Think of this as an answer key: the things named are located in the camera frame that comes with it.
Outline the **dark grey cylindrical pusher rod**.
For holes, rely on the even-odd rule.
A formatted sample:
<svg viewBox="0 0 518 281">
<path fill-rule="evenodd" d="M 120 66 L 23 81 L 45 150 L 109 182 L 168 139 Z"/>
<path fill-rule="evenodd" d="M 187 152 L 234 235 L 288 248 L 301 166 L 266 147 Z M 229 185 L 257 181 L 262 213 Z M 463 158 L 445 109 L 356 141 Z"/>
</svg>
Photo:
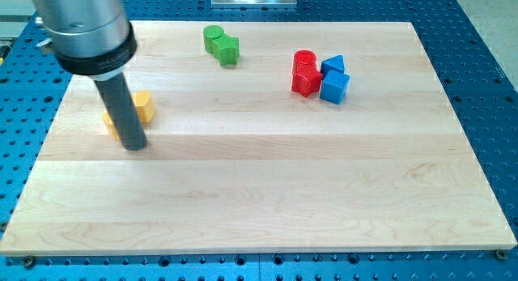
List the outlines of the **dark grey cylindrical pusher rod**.
<svg viewBox="0 0 518 281">
<path fill-rule="evenodd" d="M 147 144 L 146 135 L 124 74 L 105 81 L 95 80 L 95 85 L 122 146 L 129 151 L 142 150 Z"/>
</svg>

